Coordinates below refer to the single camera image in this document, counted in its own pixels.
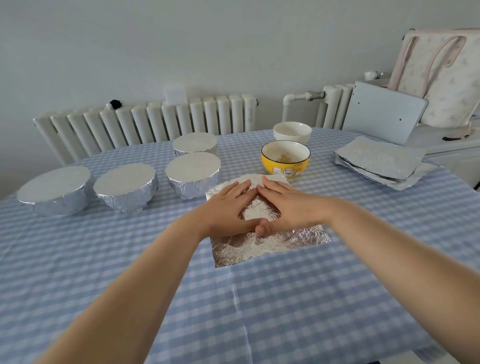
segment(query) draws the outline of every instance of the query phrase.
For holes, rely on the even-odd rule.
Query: yellow bowl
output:
[[[271,174],[290,178],[302,173],[310,161],[310,149],[291,140],[275,140],[262,147],[262,163]]]

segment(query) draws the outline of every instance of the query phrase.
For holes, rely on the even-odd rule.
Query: person's left arm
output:
[[[255,231],[240,220],[250,180],[225,187],[168,226],[37,359],[37,364],[143,363],[200,241]]]

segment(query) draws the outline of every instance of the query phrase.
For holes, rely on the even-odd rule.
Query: bag strap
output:
[[[394,71],[392,76],[390,77],[390,82],[388,84],[388,88],[393,91],[398,90],[398,85],[400,84],[400,80],[402,79],[403,72],[405,71],[405,65],[408,62],[410,56],[412,55],[412,51],[417,44],[418,37],[413,36],[410,40],[403,44],[402,48],[400,49],[400,54],[398,59],[401,60],[400,64],[397,66],[395,65]]]
[[[438,48],[435,50],[435,52],[432,54],[432,57],[430,58],[430,61],[427,63],[427,67],[425,68],[425,73],[424,73],[424,80],[423,80],[423,88],[422,88],[422,92],[420,94],[420,97],[421,98],[425,98],[425,95],[427,95],[427,92],[428,92],[428,78],[430,77],[430,72],[432,71],[432,66],[433,66],[433,63],[435,62],[435,60],[437,59],[438,55],[440,54],[440,52],[442,51],[443,48],[446,47],[446,45],[448,43],[450,43],[452,40],[454,39],[462,39],[463,41],[463,44],[460,45],[456,50],[455,50],[455,58],[452,59],[451,57],[449,57],[449,59],[446,61],[446,67],[450,67],[452,66],[452,64],[455,62],[455,59],[456,59],[456,56],[458,56],[458,54],[460,53],[460,50],[463,48],[464,44],[465,44],[465,41],[466,41],[466,37],[465,36],[451,36],[450,38],[444,40],[439,46]]]

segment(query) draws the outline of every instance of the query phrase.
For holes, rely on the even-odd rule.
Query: person's right hand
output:
[[[337,198],[306,194],[287,183],[271,181],[262,177],[265,187],[257,185],[258,192],[281,212],[280,218],[262,221],[255,228],[259,236],[272,235],[278,231],[309,228],[321,223],[329,224],[332,205]]]

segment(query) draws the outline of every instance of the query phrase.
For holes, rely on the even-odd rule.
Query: finger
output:
[[[290,186],[288,183],[281,182],[281,181],[272,181],[272,182],[275,182],[276,184],[279,184],[280,186],[282,186],[283,188],[285,188],[288,191],[295,191],[295,188]]]
[[[235,187],[237,184],[239,184],[238,181],[233,182],[232,184],[229,184],[228,186],[224,187],[219,193],[219,196],[225,196],[227,193],[229,193],[233,187]]]
[[[257,226],[267,222],[268,220],[265,218],[252,218],[250,220],[237,219],[237,222],[232,227],[232,235],[255,231]]]
[[[278,198],[281,196],[278,192],[269,190],[268,188],[263,187],[262,185],[257,185],[258,193],[265,197],[268,201],[275,205],[275,202],[278,201]]]
[[[240,183],[239,185],[233,187],[227,194],[227,196],[238,197],[245,190],[247,190],[252,184],[252,181],[246,180],[245,182]]]
[[[286,220],[281,217],[272,221],[261,221],[259,225],[255,227],[255,232],[258,236],[270,236],[279,231],[290,230]]]
[[[285,193],[285,188],[283,188],[281,185],[269,180],[265,176],[262,177],[262,182],[264,183],[265,187],[268,188],[269,190],[278,192],[279,194]]]
[[[244,194],[240,195],[237,198],[238,204],[240,205],[241,208],[244,208],[250,203],[250,201],[252,201],[255,198],[256,195],[257,195],[257,188],[253,187],[250,191],[245,192]]]

